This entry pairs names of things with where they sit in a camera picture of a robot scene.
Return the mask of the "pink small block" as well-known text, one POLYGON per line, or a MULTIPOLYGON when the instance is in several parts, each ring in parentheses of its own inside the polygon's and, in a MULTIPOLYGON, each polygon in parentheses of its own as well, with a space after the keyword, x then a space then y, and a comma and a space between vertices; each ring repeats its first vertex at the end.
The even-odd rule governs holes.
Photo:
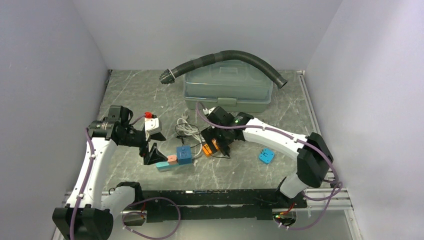
POLYGON ((169 165, 177 165, 178 164, 178 158, 177 158, 177 156, 175 154, 169 155, 167 157, 167 163, 169 165))

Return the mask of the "orange power strip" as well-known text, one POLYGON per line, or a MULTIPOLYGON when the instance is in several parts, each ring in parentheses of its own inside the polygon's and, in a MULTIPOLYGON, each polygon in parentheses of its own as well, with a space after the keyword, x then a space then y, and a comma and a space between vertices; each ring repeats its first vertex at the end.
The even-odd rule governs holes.
POLYGON ((220 150, 215 138, 212 139, 211 142, 212 142, 212 145, 214 147, 214 150, 207 143, 204 143, 202 145, 202 151, 203 151, 204 155, 207 156, 207 157, 212 156, 214 153, 217 153, 220 150))

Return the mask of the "blue cube socket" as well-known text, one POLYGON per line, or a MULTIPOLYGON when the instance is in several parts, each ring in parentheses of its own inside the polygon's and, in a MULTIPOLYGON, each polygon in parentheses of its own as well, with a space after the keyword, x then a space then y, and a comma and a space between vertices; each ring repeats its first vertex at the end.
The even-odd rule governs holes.
POLYGON ((176 148, 177 163, 188 165, 193 163, 191 147, 189 145, 178 146, 176 148))

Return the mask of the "light blue adapter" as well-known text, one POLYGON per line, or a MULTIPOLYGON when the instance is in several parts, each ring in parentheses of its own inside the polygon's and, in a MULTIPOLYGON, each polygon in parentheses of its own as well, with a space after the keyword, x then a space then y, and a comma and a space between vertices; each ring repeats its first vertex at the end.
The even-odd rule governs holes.
POLYGON ((258 159, 264 164, 271 163, 274 157, 275 157, 275 153, 269 148, 263 148, 260 154, 258 155, 258 159))

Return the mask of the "teal power strip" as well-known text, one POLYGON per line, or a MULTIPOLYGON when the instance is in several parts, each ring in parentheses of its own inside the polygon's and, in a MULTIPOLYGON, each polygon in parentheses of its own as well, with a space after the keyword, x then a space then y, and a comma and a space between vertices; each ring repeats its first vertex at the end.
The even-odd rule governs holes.
POLYGON ((168 161, 157 162, 155 164, 156 169, 159 172, 167 172, 176 169, 180 165, 175 161, 174 163, 168 161))

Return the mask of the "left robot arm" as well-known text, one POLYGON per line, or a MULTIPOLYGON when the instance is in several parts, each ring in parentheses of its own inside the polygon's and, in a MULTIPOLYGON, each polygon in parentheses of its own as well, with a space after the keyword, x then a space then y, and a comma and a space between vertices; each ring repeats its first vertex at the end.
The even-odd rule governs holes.
POLYGON ((118 146, 139 149, 144 165, 166 162, 151 140, 165 141, 158 116, 145 112, 137 119, 127 107, 112 105, 101 120, 94 120, 86 129, 84 161, 63 207, 57 207, 52 220, 66 240, 107 240, 115 219, 125 208, 139 209, 144 203, 140 183, 125 181, 103 198, 103 187, 109 164, 118 146))

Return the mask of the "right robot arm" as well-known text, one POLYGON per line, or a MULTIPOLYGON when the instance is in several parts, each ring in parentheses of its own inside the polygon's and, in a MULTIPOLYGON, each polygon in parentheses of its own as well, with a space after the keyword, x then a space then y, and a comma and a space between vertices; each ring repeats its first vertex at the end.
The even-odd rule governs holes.
POLYGON ((333 156, 323 137, 316 132, 292 133, 246 112, 232 115, 220 106, 212 109, 200 106, 197 104, 196 113, 210 126, 209 131, 224 155, 228 154, 228 145, 233 141, 244 141, 271 148, 296 161, 297 171, 282 180, 275 194, 276 203, 282 208, 289 207, 307 188, 321 187, 333 167, 333 156))

